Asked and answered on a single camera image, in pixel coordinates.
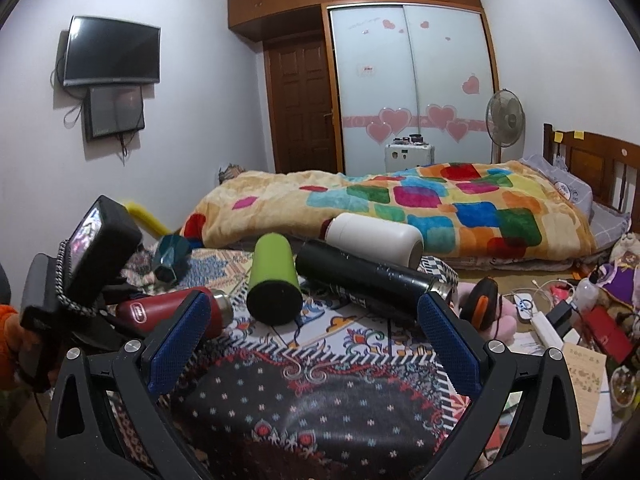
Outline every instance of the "comforter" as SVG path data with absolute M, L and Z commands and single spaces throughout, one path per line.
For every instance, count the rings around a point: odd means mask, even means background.
M 342 212 L 414 225 L 424 253 L 564 260 L 591 254 L 588 218 L 538 172 L 505 164 L 436 164 L 347 177 L 248 171 L 211 191 L 182 228 L 221 248 L 266 232 L 321 237 Z

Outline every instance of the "green tumbler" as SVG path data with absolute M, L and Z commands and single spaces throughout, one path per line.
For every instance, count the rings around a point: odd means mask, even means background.
M 246 307 L 260 322 L 284 325 L 302 309 L 302 293 L 289 241 L 277 233 L 260 237 L 255 245 Z

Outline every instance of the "silver screw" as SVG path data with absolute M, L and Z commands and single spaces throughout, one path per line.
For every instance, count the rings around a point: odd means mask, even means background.
M 497 339 L 493 339 L 492 341 L 489 341 L 489 350 L 494 354 L 501 354 L 504 352 L 504 343 Z
M 124 343 L 124 351 L 128 354 L 133 354 L 133 352 L 137 352 L 140 350 L 142 343 L 137 339 L 132 339 L 131 341 L 127 341 Z
M 562 360 L 562 352 L 559 351 L 557 348 L 551 347 L 549 349 L 549 357 L 551 357 L 555 361 L 561 361 Z
M 67 352 L 66 352 L 66 358 L 73 361 L 75 358 L 77 358 L 80 355 L 80 349 L 77 347 L 73 347 L 70 348 Z

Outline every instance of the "frosted glass panel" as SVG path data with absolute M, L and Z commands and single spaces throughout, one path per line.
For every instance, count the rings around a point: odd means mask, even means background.
M 494 93 L 480 15 L 404 6 L 411 37 L 420 133 L 436 162 L 491 162 L 486 104 Z
M 385 172 L 385 145 L 418 133 L 414 66 L 401 6 L 331 11 L 345 173 Z

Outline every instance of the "wall-mounted tv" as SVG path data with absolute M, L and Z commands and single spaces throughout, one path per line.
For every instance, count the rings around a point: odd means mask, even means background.
M 64 86 L 160 82 L 160 28 L 74 16 L 66 44 Z

